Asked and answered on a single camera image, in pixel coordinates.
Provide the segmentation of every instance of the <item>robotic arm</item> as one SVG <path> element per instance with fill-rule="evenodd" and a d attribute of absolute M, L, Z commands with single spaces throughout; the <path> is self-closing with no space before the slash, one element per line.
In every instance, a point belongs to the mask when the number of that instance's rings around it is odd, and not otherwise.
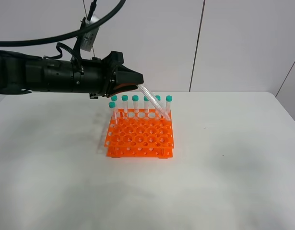
<path fill-rule="evenodd" d="M 95 8 L 96 0 L 92 2 L 87 18 L 82 21 L 80 31 L 88 32 L 77 36 L 73 49 L 58 42 L 56 48 L 60 54 L 43 58 L 0 50 L 0 94 L 77 92 L 88 93 L 93 99 L 135 90 L 137 85 L 143 84 L 142 74 L 123 66 L 121 52 L 112 51 L 102 60 L 96 57 L 91 60 L 81 58 L 80 49 L 91 51 L 96 38 L 99 27 L 93 25 L 106 17 L 97 19 L 93 15 Z M 12 42 L 0 44 L 8 46 Z M 59 60 L 62 57 L 61 49 L 72 54 L 71 61 Z"/>

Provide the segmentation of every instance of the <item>white table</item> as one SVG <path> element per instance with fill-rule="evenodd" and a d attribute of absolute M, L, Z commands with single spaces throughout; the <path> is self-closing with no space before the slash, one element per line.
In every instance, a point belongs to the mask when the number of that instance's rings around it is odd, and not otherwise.
<path fill-rule="evenodd" d="M 171 159 L 105 157 L 109 99 L 5 97 L 0 230 L 295 230 L 295 122 L 274 96 L 170 94 Z"/>

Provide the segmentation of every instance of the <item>test tube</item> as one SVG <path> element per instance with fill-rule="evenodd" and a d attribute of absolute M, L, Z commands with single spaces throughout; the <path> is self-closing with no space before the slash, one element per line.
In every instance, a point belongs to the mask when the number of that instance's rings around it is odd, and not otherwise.
<path fill-rule="evenodd" d="M 148 98 L 146 96 L 144 96 L 144 110 L 145 110 L 145 113 L 148 114 L 149 113 L 149 101 L 148 101 Z"/>
<path fill-rule="evenodd" d="M 161 101 L 161 97 L 159 95 L 156 95 L 156 98 L 159 102 Z M 158 110 L 156 110 L 156 108 L 155 108 L 155 117 L 161 118 L 161 114 L 159 114 L 159 112 L 158 112 Z"/>
<path fill-rule="evenodd" d="M 128 96 L 123 95 L 122 96 L 122 101 L 123 101 L 124 114 L 125 114 L 125 117 L 126 117 L 127 113 L 128 113 Z"/>
<path fill-rule="evenodd" d="M 133 95 L 132 101 L 134 113 L 137 114 L 139 112 L 139 97 L 137 95 Z"/>
<path fill-rule="evenodd" d="M 165 100 L 166 100 L 165 110 L 169 114 L 171 111 L 171 102 L 173 100 L 173 97 L 171 95 L 168 95 L 166 96 Z"/>
<path fill-rule="evenodd" d="M 118 123 L 118 118 L 117 118 L 117 109 L 115 107 L 115 102 L 109 102 L 109 108 L 112 109 L 112 119 L 114 120 L 114 123 Z"/>
<path fill-rule="evenodd" d="M 111 97 L 111 101 L 115 102 L 115 101 L 117 101 L 117 100 L 118 100 L 118 97 L 117 97 L 116 95 L 113 95 L 113 96 Z"/>

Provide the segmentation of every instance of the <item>orange test tube rack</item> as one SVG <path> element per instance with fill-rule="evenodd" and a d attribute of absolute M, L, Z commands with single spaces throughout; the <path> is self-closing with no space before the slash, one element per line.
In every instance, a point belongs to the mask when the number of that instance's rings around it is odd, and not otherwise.
<path fill-rule="evenodd" d="M 156 118 L 155 110 L 149 114 L 144 109 L 134 113 L 129 109 L 127 116 L 123 109 L 118 110 L 117 124 L 111 118 L 105 147 L 108 157 L 173 157 L 174 138 L 171 121 Z"/>

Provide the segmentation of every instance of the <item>green cap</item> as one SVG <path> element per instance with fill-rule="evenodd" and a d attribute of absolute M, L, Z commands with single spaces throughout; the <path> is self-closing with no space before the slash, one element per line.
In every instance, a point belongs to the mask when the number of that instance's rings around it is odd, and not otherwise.
<path fill-rule="evenodd" d="M 123 95 L 122 96 L 122 101 L 128 101 L 128 96 L 127 95 Z"/>
<path fill-rule="evenodd" d="M 115 103 L 114 103 L 114 102 L 109 102 L 109 108 L 110 108 L 110 109 L 115 108 Z"/>
<path fill-rule="evenodd" d="M 116 95 L 111 97 L 111 101 L 115 102 L 118 99 L 118 97 Z"/>
<path fill-rule="evenodd" d="M 133 100 L 134 102 L 137 102 L 137 101 L 139 100 L 139 97 L 138 97 L 137 95 L 133 95 L 133 96 L 132 96 L 132 100 Z"/>
<path fill-rule="evenodd" d="M 171 95 L 166 96 L 166 101 L 167 102 L 171 102 L 173 100 Z"/>

